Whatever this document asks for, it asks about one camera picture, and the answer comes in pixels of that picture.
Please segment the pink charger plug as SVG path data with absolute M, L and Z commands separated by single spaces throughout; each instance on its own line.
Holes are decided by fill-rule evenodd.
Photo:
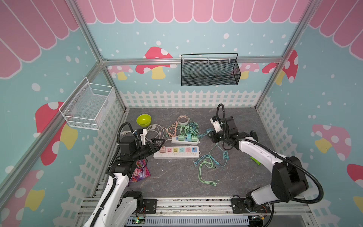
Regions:
M 166 147 L 162 146 L 161 149 L 159 150 L 160 153 L 166 153 Z

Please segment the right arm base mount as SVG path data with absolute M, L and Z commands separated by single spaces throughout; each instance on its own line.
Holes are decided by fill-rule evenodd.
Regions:
M 265 203 L 263 205 L 255 204 L 249 198 L 233 197 L 231 198 L 231 206 L 234 214 L 270 214 L 270 206 Z

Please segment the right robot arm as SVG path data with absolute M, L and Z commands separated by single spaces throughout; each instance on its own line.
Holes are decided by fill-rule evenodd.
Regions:
M 323 199 L 324 191 L 322 185 L 302 167 L 299 158 L 280 155 L 259 143 L 255 131 L 250 133 L 239 132 L 233 117 L 222 119 L 213 116 L 210 121 L 214 129 L 209 132 L 209 137 L 213 142 L 222 141 L 225 145 L 250 155 L 272 174 L 270 184 L 246 194 L 244 203 L 247 211 L 255 212 L 265 204 L 289 201 L 315 204 Z M 317 186 L 318 196 L 311 200 L 299 199 L 298 196 L 309 189 L 309 179 Z

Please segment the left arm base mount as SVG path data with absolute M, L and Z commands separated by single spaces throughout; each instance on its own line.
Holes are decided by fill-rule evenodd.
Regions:
M 157 199 L 143 199 L 143 202 L 137 200 L 136 210 L 132 214 L 156 214 Z

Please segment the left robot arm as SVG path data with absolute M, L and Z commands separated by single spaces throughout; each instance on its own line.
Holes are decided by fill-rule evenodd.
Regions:
M 164 143 L 165 139 L 143 142 L 137 132 L 118 140 L 118 153 L 105 173 L 108 180 L 104 193 L 85 227 L 123 227 L 132 214 L 144 209 L 141 192 L 124 190 L 138 167 L 137 162 L 158 152 Z

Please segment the green charger plug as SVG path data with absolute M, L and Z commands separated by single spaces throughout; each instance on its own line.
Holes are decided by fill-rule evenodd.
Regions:
M 191 142 L 198 142 L 198 137 L 197 136 L 194 136 L 194 135 L 192 135 L 191 136 Z
M 185 136 L 184 135 L 178 135 L 178 141 L 185 142 Z

